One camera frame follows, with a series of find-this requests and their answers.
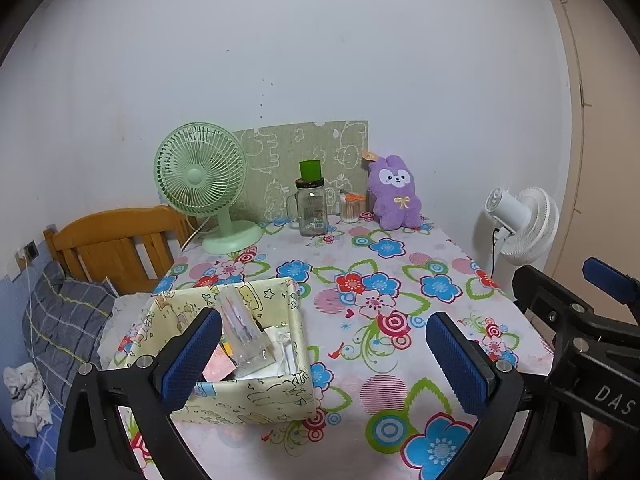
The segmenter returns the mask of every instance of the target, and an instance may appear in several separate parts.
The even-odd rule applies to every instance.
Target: pink sticky note
[[[202,375],[205,380],[210,383],[216,383],[224,379],[235,369],[236,365],[234,362],[229,359],[222,347],[218,345],[213,351],[213,355],[211,359],[209,359],[207,366],[204,367]]]

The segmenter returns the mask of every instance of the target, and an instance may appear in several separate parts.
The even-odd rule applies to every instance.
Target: beige door
[[[579,101],[562,210],[567,228],[545,272],[601,316],[633,322],[626,306],[583,279],[582,263],[596,256],[640,278],[640,56],[602,0],[556,0],[554,7]]]

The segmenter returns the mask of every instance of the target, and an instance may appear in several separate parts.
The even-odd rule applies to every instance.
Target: fan base
[[[209,254],[229,254],[250,247],[262,238],[262,229],[248,220],[231,222],[231,230],[225,235],[216,227],[202,238],[202,249]]]

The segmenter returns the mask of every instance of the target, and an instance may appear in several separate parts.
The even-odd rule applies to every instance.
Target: wooden headboard
[[[76,280],[100,282],[108,277],[119,293],[133,294],[153,291],[174,264],[166,232],[174,231],[182,245],[189,227],[184,215],[160,205],[103,211],[78,219],[59,232],[47,229],[44,237],[51,257]],[[134,237],[142,239],[158,278],[146,273]]]

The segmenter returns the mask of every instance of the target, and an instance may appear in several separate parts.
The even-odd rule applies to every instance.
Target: white fan
[[[510,264],[531,264],[551,247],[558,230],[558,206],[544,189],[527,187],[514,197],[497,187],[484,209],[502,225],[495,238],[506,238],[500,254]]]

